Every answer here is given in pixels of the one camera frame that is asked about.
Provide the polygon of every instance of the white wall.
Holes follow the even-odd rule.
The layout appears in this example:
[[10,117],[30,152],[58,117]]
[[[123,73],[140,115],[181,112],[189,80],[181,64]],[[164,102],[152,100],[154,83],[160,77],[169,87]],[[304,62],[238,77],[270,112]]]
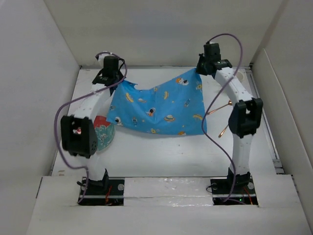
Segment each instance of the white wall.
[[42,0],[0,1],[0,179],[46,175],[79,67]]
[[253,74],[285,171],[313,229],[313,1],[285,0]]
[[[248,66],[282,0],[45,0],[80,65],[109,50],[129,65],[196,65],[216,34],[237,35]],[[234,65],[239,47],[220,38]]]

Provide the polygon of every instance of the cable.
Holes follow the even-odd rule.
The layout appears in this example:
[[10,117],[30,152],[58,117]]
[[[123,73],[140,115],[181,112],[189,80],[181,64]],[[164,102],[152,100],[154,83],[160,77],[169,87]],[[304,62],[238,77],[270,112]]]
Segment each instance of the cable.
[[250,200],[250,203],[251,203],[251,205],[253,205],[253,203],[252,203],[252,199],[251,199],[251,197],[250,197],[250,193],[249,193],[249,191],[244,187],[244,190],[246,191],[246,193],[248,194],[248,196],[249,196],[249,200]]
[[92,95],[94,95],[94,94],[96,94],[96,93],[98,93],[98,92],[102,92],[102,91],[104,91],[104,90],[106,90],[106,89],[109,89],[109,88],[111,88],[111,87],[117,86],[118,84],[120,84],[121,82],[124,81],[124,79],[126,78],[126,75],[127,75],[127,65],[125,64],[125,61],[124,61],[121,57],[119,57],[118,55],[116,55],[116,54],[114,54],[114,53],[111,53],[111,52],[108,52],[108,51],[103,51],[103,52],[101,52],[101,53],[99,53],[99,54],[97,54],[97,55],[101,55],[101,54],[110,54],[110,55],[114,55],[114,56],[116,56],[117,58],[121,59],[121,60],[124,62],[125,73],[124,73],[123,78],[122,78],[120,81],[114,83],[113,85],[110,85],[110,86],[108,86],[108,87],[101,88],[101,89],[96,90],[96,91],[94,91],[94,92],[92,92],[92,93],[83,95],[83,96],[81,96],[81,97],[78,97],[78,98],[76,98],[76,99],[74,99],[74,100],[71,100],[71,101],[69,101],[69,102],[67,102],[67,103],[65,103],[65,104],[63,104],[63,105],[61,105],[61,107],[58,109],[58,111],[57,111],[57,113],[55,114],[55,117],[54,117],[54,139],[55,139],[55,142],[56,142],[56,144],[57,144],[57,149],[58,149],[58,151],[59,151],[59,153],[60,153],[60,155],[61,155],[61,158],[62,158],[63,162],[64,162],[65,165],[66,165],[68,168],[70,168],[70,169],[73,169],[73,170],[85,169],[85,170],[86,170],[86,184],[85,184],[85,188],[84,188],[83,195],[82,195],[81,199],[77,202],[78,204],[84,199],[85,194],[86,194],[86,191],[87,191],[87,186],[88,186],[88,181],[89,181],[89,170],[88,170],[88,167],[87,167],[87,166],[72,166],[72,165],[69,164],[69,162],[66,160],[66,158],[65,158],[65,156],[64,156],[64,153],[63,153],[63,151],[62,151],[62,149],[61,149],[59,139],[58,139],[58,117],[59,117],[60,112],[62,111],[62,109],[65,108],[66,106],[70,105],[71,103],[74,103],[74,102],[76,102],[76,101],[78,101],[78,100],[87,98],[87,97],[89,97],[89,96],[92,96]]
[[211,186],[206,187],[206,191],[209,192],[209,193],[212,193],[211,191],[208,190],[210,187]]
[[220,91],[217,93],[217,95],[214,97],[214,99],[212,100],[211,104],[209,105],[209,107],[207,108],[204,116],[203,116],[203,119],[202,119],[202,123],[201,123],[201,128],[202,128],[202,131],[203,133],[218,147],[221,149],[221,151],[224,152],[224,154],[226,154],[226,156],[228,157],[228,159],[230,160],[230,163],[232,164],[233,166],[233,170],[234,170],[234,178],[233,178],[233,183],[231,185],[231,188],[230,188],[230,192],[229,192],[229,195],[226,197],[226,199],[224,200],[224,202],[226,202],[227,200],[230,200],[230,197],[233,193],[233,190],[234,190],[234,187],[235,187],[235,183],[236,183],[236,167],[235,167],[235,164],[232,160],[232,158],[230,157],[230,155],[226,152],[225,149],[223,149],[223,147],[221,147],[215,140],[213,140],[204,130],[204,127],[203,127],[203,124],[204,124],[204,121],[206,119],[206,116],[208,115],[209,113],[209,110],[211,109],[212,105],[214,104],[214,102],[216,101],[216,99],[220,96],[220,94],[223,92],[223,90],[226,88],[226,86],[231,82],[231,80],[234,79],[234,77],[236,76],[238,70],[239,70],[239,67],[241,65],[241,62],[243,60],[243,46],[240,42],[240,40],[233,34],[231,33],[221,33],[221,34],[218,34],[216,36],[214,36],[213,38],[211,38],[208,42],[212,41],[213,39],[217,38],[217,37],[220,37],[220,36],[223,36],[223,35],[227,35],[227,36],[230,36],[230,37],[233,37],[234,39],[237,40],[238,44],[239,44],[239,47],[240,47],[240,59],[239,59],[239,63],[238,63],[238,66],[233,74],[233,76],[222,86],[222,88],[220,89]]

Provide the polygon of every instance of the white floor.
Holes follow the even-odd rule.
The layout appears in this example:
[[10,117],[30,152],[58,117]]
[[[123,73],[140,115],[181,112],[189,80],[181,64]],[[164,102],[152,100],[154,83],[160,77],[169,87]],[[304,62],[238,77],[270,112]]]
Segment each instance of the white floor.
[[[191,68],[188,67],[154,67],[152,69],[129,69],[127,80],[138,84],[138,89],[149,89],[166,82]],[[244,77],[243,85],[251,92],[244,69],[239,76]],[[80,70],[73,98],[86,94],[91,88],[91,81],[98,70]],[[202,76],[203,99],[205,108],[221,88],[211,76]],[[220,107],[229,101],[222,93],[213,108]],[[100,115],[105,116],[111,100],[104,105]],[[79,106],[80,102],[71,104],[69,114]],[[226,127],[232,110],[225,107],[207,118],[208,133],[220,143],[228,153],[232,153],[232,134],[229,129],[222,138],[219,133]],[[82,165],[85,158],[73,157],[65,152],[66,158],[73,165]],[[106,168],[111,177],[212,177],[225,176],[230,165],[229,159],[206,136],[169,137],[139,133],[117,127],[110,147],[101,153],[106,159]],[[275,174],[272,163],[275,158],[265,122],[262,121],[254,137],[250,155],[252,174]],[[57,154],[52,175],[85,175],[83,170],[68,169]]]

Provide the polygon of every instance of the screw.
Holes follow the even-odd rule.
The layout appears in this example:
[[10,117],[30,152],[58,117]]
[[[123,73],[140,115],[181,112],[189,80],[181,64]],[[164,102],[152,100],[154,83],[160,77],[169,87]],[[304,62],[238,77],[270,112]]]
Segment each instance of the screw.
[[252,182],[250,182],[250,183],[248,184],[248,188],[249,188],[250,190],[254,189],[254,184],[253,184]]
[[211,188],[212,190],[217,190],[217,184],[216,183],[211,184]]
[[123,191],[124,190],[124,185],[123,184],[119,184],[117,186],[117,189],[120,190],[120,191]]

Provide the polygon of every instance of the cartoon print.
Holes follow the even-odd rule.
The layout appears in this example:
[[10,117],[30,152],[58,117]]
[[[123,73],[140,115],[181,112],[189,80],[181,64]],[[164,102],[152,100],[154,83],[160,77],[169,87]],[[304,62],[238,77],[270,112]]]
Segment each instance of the cartoon print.
[[151,108],[147,113],[148,116],[152,117],[153,114],[155,113],[156,109],[155,108]]
[[173,115],[167,115],[164,120],[166,121],[175,121],[175,118],[173,117]]
[[202,120],[202,116],[199,115],[199,114],[195,114],[192,116],[193,118],[196,118],[196,119],[199,119],[199,120]]
[[188,107],[189,103],[190,103],[190,99],[187,99],[187,101],[185,102],[184,106]]
[[200,82],[197,82],[196,89],[202,92],[202,84]]
[[150,131],[147,131],[148,133],[151,133],[151,134],[157,134],[157,132],[159,132],[160,130],[159,129],[153,129],[153,128],[151,128],[151,130]]
[[103,116],[96,116],[93,126],[98,138],[97,151],[101,151],[112,142],[115,134],[115,127]]
[[188,80],[184,80],[184,79],[182,79],[181,77],[177,78],[177,79],[176,79],[176,82],[177,82],[178,84],[181,84],[181,85],[184,85],[184,86],[187,86],[187,85],[189,84]]
[[146,103],[147,102],[146,100],[143,100],[142,98],[139,98],[138,101],[141,102],[141,103]]
[[101,145],[103,145],[104,139],[106,139],[107,137],[108,137],[107,134],[102,134],[102,135],[100,136]]
[[115,123],[116,123],[116,125],[118,125],[118,126],[122,126],[122,125],[123,125],[123,123],[122,123],[120,117],[116,117],[116,118],[115,118]]
[[164,99],[167,99],[167,98],[168,98],[168,92],[164,92],[163,98],[164,98]]
[[154,87],[153,90],[154,90],[155,92],[157,92],[159,87],[160,87],[160,86]]
[[137,123],[138,123],[137,119],[135,117],[133,117],[133,124],[134,124],[134,126],[137,126]]
[[131,95],[129,94],[129,93],[126,93],[126,99],[129,101],[129,102],[131,102],[131,103],[133,103],[133,98],[131,97]]

